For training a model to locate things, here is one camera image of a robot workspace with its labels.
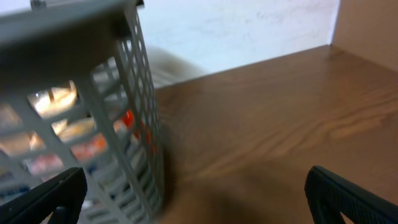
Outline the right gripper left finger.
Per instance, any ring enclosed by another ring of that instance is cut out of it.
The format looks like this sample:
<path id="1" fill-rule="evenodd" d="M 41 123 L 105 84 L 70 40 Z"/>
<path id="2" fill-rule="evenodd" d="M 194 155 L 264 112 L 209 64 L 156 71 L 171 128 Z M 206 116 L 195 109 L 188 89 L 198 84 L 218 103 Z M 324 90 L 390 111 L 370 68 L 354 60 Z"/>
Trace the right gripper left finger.
<path id="1" fill-rule="evenodd" d="M 2 205 L 1 224 L 76 224 L 87 190 L 83 168 L 69 168 Z"/>

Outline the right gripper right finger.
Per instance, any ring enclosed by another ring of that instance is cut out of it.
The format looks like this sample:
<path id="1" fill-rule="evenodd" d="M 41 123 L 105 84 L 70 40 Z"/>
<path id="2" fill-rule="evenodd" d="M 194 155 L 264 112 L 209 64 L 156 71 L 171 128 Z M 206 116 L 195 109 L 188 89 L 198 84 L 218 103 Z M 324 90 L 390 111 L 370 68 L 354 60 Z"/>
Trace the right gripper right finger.
<path id="1" fill-rule="evenodd" d="M 305 195 L 315 224 L 397 223 L 397 205 L 378 197 L 322 166 L 313 166 L 305 181 Z"/>

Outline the beige snack bag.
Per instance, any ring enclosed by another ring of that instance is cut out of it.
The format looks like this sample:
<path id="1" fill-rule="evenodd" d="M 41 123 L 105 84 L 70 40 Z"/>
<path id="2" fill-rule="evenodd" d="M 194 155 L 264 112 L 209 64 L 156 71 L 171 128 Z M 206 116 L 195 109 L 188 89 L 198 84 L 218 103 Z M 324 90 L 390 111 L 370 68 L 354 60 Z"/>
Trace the beige snack bag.
<path id="1" fill-rule="evenodd" d="M 18 157 L 52 151 L 95 129 L 90 115 L 75 111 L 79 94 L 68 81 L 26 98 L 1 98 L 1 155 Z"/>

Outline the grey plastic basket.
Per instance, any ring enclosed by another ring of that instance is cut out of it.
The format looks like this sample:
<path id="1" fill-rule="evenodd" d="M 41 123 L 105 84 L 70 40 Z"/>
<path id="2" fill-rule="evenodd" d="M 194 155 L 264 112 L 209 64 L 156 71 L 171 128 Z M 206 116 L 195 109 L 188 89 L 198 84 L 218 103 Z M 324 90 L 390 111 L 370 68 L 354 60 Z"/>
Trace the grey plastic basket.
<path id="1" fill-rule="evenodd" d="M 1 155 L 1 206 L 72 167 L 87 193 L 78 223 L 155 223 L 164 199 L 163 149 L 140 1 L 81 1 L 1 17 L 1 98 L 72 81 L 75 111 L 95 129 L 52 151 Z M 131 110 L 136 125 L 121 120 Z M 146 142 L 144 121 L 156 152 Z M 138 129 L 141 140 L 130 141 Z"/>

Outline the red spaghetti packet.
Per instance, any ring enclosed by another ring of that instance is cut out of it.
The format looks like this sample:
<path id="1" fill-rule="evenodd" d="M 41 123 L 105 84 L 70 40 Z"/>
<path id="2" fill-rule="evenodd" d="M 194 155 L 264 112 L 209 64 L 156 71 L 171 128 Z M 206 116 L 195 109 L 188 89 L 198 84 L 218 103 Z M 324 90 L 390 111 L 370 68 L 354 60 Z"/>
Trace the red spaghetti packet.
<path id="1" fill-rule="evenodd" d="M 135 118 L 131 110 L 127 110 L 121 120 L 128 129 L 133 128 L 136 125 Z M 152 141 L 152 132 L 150 128 L 146 127 L 146 124 L 143 120 L 141 121 L 141 127 L 146 132 L 146 142 L 151 149 L 151 153 L 154 154 L 156 152 L 156 143 Z M 138 129 L 135 129 L 130 137 L 130 141 L 134 144 L 138 144 L 140 140 L 141 133 Z"/>

